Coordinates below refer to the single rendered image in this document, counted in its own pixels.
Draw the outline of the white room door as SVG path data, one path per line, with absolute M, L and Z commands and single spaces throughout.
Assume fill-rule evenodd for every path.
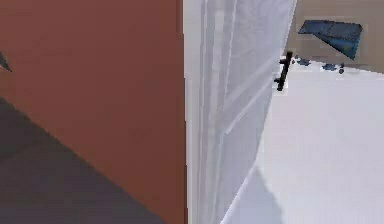
M 188 224 L 225 224 L 254 167 L 297 0 L 183 0 Z

